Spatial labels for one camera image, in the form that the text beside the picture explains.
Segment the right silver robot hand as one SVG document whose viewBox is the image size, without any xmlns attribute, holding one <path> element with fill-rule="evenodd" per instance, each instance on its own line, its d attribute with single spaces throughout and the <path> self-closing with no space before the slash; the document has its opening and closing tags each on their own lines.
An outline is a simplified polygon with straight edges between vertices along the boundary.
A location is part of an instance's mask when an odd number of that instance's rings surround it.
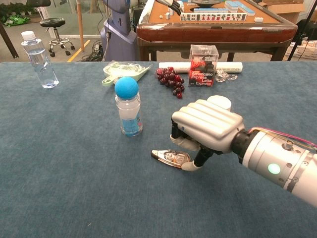
<svg viewBox="0 0 317 238">
<path fill-rule="evenodd" d="M 232 152 L 234 138 L 245 131 L 239 114 L 202 99 L 175 111 L 171 122 L 171 141 L 198 152 L 193 161 L 181 165 L 185 171 L 198 170 L 213 154 Z"/>
</svg>

